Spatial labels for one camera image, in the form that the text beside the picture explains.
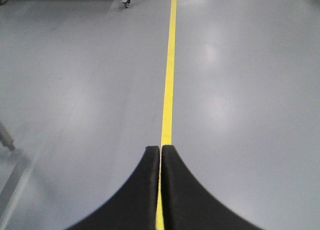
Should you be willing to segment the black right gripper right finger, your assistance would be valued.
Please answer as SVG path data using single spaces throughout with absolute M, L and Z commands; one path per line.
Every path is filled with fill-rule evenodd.
M 212 196 L 173 145 L 162 147 L 161 195 L 167 230 L 257 230 Z

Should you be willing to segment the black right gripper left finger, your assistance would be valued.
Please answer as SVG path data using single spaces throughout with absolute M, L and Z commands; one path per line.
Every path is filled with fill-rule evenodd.
M 148 146 L 121 188 L 70 230 L 154 230 L 158 203 L 160 149 Z

